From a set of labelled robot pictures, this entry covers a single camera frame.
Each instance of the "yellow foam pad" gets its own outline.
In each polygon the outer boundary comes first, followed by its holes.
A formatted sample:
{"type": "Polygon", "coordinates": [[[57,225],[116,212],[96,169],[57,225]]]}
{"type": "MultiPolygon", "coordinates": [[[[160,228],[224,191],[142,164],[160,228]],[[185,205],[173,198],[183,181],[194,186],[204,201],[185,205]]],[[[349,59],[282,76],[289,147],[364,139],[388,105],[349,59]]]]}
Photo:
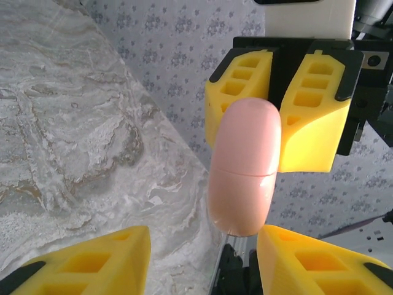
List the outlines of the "yellow foam pad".
{"type": "Polygon", "coordinates": [[[225,110],[236,100],[247,97],[268,99],[273,53],[266,50],[235,57],[221,78],[205,86],[206,141],[213,148],[225,110]]]}
{"type": "Polygon", "coordinates": [[[149,229],[130,227],[34,258],[46,265],[12,294],[142,295],[149,259],[149,229]]]}
{"type": "Polygon", "coordinates": [[[330,172],[351,100],[335,100],[345,65],[307,54],[282,100],[279,172],[330,172]]]}
{"type": "Polygon", "coordinates": [[[265,295],[393,295],[364,266],[386,264],[280,227],[262,227],[257,256],[265,295]]]}

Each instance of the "white plastic part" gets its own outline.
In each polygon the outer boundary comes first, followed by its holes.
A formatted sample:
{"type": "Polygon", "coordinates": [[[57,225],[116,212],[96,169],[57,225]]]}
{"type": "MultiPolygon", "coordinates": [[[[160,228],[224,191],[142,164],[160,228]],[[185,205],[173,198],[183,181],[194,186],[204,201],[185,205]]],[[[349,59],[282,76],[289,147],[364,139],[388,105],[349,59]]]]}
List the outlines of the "white plastic part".
{"type": "Polygon", "coordinates": [[[393,225],[382,218],[323,241],[374,257],[393,268],[393,225]]]}
{"type": "Polygon", "coordinates": [[[266,36],[350,39],[355,6],[356,0],[266,5],[266,36]]]}

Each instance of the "floral wallpaper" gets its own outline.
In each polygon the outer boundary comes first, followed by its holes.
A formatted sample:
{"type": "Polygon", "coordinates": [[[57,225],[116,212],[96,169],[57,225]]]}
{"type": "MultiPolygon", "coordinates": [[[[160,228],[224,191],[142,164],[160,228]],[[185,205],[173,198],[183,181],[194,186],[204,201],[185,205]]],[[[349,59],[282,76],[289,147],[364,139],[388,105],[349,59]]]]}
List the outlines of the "floral wallpaper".
{"type": "MultiPolygon", "coordinates": [[[[183,139],[209,167],[204,83],[234,36],[263,35],[252,0],[85,0],[82,4],[183,139]]],[[[278,177],[269,222],[318,236],[393,208],[393,152],[367,126],[330,174],[278,177]]]]}

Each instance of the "marble surface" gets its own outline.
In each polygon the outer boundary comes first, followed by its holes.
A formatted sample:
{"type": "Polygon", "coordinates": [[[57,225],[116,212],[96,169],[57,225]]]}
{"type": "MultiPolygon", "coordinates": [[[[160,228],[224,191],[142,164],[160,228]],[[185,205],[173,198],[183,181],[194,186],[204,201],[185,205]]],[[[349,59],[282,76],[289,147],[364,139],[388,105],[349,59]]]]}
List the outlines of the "marble surface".
{"type": "MultiPolygon", "coordinates": [[[[204,82],[235,36],[263,36],[253,0],[82,0],[102,32],[209,167],[204,82]]],[[[280,174],[268,222],[313,237],[393,209],[393,152],[366,126],[330,174],[280,174]]]]}
{"type": "Polygon", "coordinates": [[[0,0],[0,278],[145,224],[146,294],[206,294],[206,177],[78,1],[0,0]]]}

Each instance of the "gray marble pattern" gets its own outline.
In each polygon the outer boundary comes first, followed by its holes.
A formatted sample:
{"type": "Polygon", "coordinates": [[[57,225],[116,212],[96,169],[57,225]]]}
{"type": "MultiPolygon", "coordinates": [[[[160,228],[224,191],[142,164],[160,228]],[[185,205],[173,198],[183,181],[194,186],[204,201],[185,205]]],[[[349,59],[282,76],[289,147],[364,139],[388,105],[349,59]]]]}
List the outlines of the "gray marble pattern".
{"type": "MultiPolygon", "coordinates": [[[[204,82],[235,36],[263,36],[253,0],[85,0],[103,33],[188,145],[209,167],[204,82]]],[[[317,237],[393,209],[393,152],[366,126],[330,174],[278,176],[268,221],[317,237]]]]}
{"type": "Polygon", "coordinates": [[[0,278],[147,225],[146,294],[206,294],[207,171],[77,3],[0,0],[0,278]]]}

